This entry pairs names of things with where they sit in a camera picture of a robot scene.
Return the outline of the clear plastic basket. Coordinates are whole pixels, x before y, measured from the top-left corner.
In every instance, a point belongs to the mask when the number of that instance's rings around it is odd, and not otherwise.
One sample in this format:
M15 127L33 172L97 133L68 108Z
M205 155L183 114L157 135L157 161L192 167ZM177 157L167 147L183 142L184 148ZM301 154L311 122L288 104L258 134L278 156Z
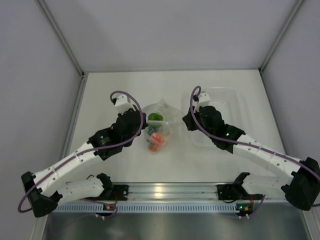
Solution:
M205 134L212 143L220 150L233 153L233 147L237 145L237 140L245 134L245 132L233 125L225 123L222 114L214 106L207 105L201 107L199 111L194 111L195 102L194 95L198 95L202 91L200 86L196 86L191 92L189 98L188 111L198 126L198 131Z

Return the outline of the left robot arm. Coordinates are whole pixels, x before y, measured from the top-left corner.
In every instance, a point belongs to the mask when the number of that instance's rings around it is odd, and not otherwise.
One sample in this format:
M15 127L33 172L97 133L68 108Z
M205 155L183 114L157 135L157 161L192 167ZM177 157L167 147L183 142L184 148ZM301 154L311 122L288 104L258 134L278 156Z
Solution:
M25 191L23 199L28 200L33 215L44 217L57 207L76 200L109 200L115 190L106 173L76 182L71 178L130 147L134 138L147 127L146 118L143 111L130 108L118 114L110 127L97 131L80 148L56 164L36 173L24 173L21 176Z

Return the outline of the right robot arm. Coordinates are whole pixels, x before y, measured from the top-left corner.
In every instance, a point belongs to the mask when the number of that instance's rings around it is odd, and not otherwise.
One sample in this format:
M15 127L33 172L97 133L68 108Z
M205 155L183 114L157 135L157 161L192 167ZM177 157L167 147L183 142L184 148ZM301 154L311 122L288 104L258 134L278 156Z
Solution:
M188 131L204 133L217 148L273 173L273 177L241 173L233 186L238 198L256 194L277 196L303 211L317 207L320 166L315 159L301 160L266 147L242 129L225 123L221 113L210 105L202 106L198 111L189 109L182 120Z

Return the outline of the aluminium mounting rail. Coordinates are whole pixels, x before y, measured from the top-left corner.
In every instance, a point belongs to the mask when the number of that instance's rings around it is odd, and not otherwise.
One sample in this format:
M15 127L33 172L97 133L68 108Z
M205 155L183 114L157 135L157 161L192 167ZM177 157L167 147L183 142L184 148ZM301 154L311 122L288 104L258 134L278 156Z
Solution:
M218 198L216 183L211 182L186 182L186 183L130 183L128 201L190 201L190 200L214 200L225 203L235 201L223 201ZM62 205L68 202L88 199L90 201L111 201L109 197L114 185L102 186L97 180L90 179L82 182L81 186L75 183L67 183L56 190L51 198ZM262 200L267 193L247 193L243 201Z

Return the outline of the fake dark green vegetable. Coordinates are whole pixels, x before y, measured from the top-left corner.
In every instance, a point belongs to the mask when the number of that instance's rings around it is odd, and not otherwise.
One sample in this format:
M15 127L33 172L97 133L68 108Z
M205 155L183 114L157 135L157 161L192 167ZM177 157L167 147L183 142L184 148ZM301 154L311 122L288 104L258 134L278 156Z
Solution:
M156 127L149 127L147 129L147 134L150 136L153 135L154 133L157 133L157 132L158 132L158 129Z

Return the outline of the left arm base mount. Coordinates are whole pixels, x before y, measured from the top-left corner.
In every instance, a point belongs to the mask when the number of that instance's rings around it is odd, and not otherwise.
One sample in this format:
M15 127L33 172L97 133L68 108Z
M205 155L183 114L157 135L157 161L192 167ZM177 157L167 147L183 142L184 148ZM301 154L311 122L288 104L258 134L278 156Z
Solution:
M111 191L111 195L109 196L109 200L127 201L128 195L129 195L129 185L115 184L113 186L113 190Z

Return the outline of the fake red cherry tomatoes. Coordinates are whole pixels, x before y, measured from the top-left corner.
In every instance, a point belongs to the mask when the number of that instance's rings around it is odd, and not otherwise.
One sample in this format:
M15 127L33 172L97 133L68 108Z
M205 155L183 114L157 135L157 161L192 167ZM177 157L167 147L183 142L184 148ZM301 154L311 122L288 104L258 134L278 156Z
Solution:
M161 149L161 146L158 144L149 144L147 149L153 153L158 152Z

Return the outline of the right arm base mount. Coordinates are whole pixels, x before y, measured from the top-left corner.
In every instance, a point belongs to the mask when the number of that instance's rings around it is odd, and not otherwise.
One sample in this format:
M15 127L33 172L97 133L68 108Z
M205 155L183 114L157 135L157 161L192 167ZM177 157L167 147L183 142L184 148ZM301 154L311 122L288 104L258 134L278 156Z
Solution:
M217 186L218 199L221 201L237 201L245 200L247 192L241 185L237 184L218 184Z

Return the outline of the clear zip top bag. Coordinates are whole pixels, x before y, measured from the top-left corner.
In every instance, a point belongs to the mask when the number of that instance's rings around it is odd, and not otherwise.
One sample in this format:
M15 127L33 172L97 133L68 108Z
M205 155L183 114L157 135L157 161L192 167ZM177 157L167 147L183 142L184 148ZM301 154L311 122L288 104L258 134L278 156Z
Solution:
M183 113L181 110L168 104L163 98L156 103L145 106L142 111L146 113L146 122L148 124L148 126L143 130L143 136L146 141L146 146L148 148L148 145L151 144L149 142L150 135L147 134L147 129L149 127L157 128L158 133L161 133L165 138L164 144L160 145L161 149L159 151L161 151L180 128L182 124ZM158 113L162 115L163 121L149 121L148 116L151 113Z

